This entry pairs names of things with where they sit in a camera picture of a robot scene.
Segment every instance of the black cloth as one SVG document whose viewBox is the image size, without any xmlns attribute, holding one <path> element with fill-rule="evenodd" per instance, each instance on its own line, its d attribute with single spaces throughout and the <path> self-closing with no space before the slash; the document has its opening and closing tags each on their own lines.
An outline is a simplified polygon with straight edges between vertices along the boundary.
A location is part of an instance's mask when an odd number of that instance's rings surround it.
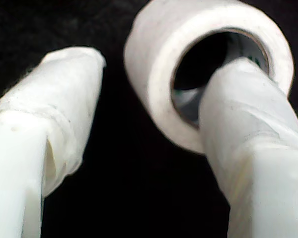
<svg viewBox="0 0 298 238">
<path fill-rule="evenodd" d="M 290 42 L 298 115 L 298 0 L 247 0 Z M 229 205 L 205 157 L 169 142 L 129 85 L 123 45 L 147 0 L 0 0 L 0 96 L 49 51 L 107 60 L 84 163 L 45 200 L 42 237 L 226 237 Z"/>
</svg>

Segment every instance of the white tape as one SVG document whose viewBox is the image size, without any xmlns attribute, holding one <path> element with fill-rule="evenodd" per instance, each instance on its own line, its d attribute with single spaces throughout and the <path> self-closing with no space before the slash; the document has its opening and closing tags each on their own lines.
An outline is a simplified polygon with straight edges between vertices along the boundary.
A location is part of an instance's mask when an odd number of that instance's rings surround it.
<svg viewBox="0 0 298 238">
<path fill-rule="evenodd" d="M 46 119 L 51 152 L 43 196 L 82 162 L 104 66 L 104 57 L 94 48 L 70 47 L 51 52 L 0 99 L 0 113 L 20 111 Z"/>
<path fill-rule="evenodd" d="M 178 92 L 177 98 L 172 88 L 188 50 L 218 33 L 230 38 L 223 43 L 227 47 L 223 63 L 249 57 L 288 94 L 294 66 L 286 39 L 263 12 L 236 0 L 152 0 L 138 14 L 125 46 L 128 78 L 154 123 L 172 142 L 197 153 L 204 152 L 193 125 L 198 103 L 193 105 L 195 115 L 186 117 L 181 100 L 189 96 Z M 216 58 L 212 52 L 219 47 L 223 46 L 214 45 L 200 55 Z M 208 70 L 202 64 L 198 67 L 201 75 Z"/>
</svg>

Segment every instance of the white tape roll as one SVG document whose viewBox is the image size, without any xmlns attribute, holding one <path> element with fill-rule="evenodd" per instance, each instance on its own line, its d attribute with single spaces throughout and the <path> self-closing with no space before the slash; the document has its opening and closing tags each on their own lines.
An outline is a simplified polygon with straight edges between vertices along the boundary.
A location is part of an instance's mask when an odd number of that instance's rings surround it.
<svg viewBox="0 0 298 238">
<path fill-rule="evenodd" d="M 199 100 L 193 95 L 201 98 L 203 77 L 209 79 L 217 67 L 245 56 L 288 94 L 294 73 L 278 26 L 236 0 L 152 0 L 138 14 L 124 54 L 129 80 L 154 123 L 175 144 L 197 153 L 204 149 L 195 125 Z M 190 88 L 198 90 L 173 90 L 180 69 L 184 84 L 194 69 L 201 73 L 201 85 Z"/>
</svg>

